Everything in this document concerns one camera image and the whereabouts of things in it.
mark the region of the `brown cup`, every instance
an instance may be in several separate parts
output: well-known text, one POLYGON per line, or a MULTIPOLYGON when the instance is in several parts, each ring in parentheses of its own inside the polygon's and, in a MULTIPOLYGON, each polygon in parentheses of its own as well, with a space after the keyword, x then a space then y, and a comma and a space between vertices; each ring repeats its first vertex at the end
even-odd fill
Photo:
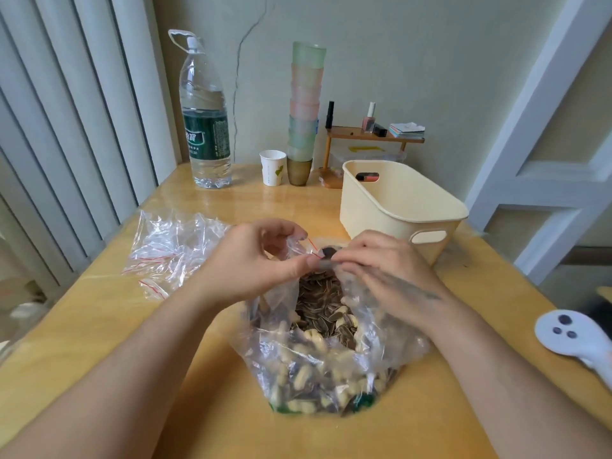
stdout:
POLYGON ((289 183, 296 186, 306 185, 308 177, 310 176, 311 167, 312 160, 302 162, 287 158, 287 176, 289 176, 289 183))

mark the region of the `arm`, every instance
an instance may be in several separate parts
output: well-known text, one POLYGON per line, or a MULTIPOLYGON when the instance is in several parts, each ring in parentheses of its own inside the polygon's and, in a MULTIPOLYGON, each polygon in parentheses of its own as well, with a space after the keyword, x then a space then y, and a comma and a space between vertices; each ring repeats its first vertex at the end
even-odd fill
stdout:
POLYGON ((0 459, 150 458, 202 336, 216 314, 312 270, 317 258, 269 260, 295 224, 233 227, 187 283, 0 451, 0 459))
POLYGON ((612 434, 459 301, 406 242, 366 231, 333 259, 359 275, 389 313, 433 340, 500 458, 612 457, 612 434), (378 267, 439 299, 408 299, 359 264, 378 267))

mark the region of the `green bottle label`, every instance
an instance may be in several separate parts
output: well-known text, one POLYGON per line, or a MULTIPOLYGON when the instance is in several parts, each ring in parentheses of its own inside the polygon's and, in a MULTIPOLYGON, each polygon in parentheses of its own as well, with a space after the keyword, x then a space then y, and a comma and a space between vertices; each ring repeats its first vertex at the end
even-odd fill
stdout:
POLYGON ((185 136, 192 158, 214 161, 229 157, 228 117, 204 117, 183 114, 185 136))

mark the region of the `wall crack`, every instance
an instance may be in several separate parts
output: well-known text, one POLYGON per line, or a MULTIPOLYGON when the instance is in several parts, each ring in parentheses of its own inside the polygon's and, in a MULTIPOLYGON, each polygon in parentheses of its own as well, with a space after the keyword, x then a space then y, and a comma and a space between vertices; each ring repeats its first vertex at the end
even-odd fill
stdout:
POLYGON ((237 59, 236 59, 236 81, 234 84, 234 95, 232 97, 232 115, 234 117, 234 158, 233 158, 234 163, 236 162, 236 140, 238 138, 238 125, 236 124, 236 94, 238 93, 238 75, 240 73, 240 52, 242 50, 242 44, 244 43, 244 41, 251 34, 253 29, 256 28, 260 22, 262 22, 266 14, 267 14, 267 0, 264 0, 264 12, 259 16, 257 21, 253 25, 251 25, 249 30, 247 30, 247 33, 244 34, 240 43, 238 44, 238 52, 237 52, 237 59))

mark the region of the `stacked plastic cups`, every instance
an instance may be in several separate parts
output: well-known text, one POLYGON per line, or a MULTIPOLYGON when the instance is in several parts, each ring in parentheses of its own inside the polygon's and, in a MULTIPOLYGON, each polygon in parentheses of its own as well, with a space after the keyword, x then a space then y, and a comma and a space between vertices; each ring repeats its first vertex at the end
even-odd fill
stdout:
POLYGON ((306 185, 310 175, 326 52, 318 45, 293 42, 287 147, 287 175, 292 185, 306 185))

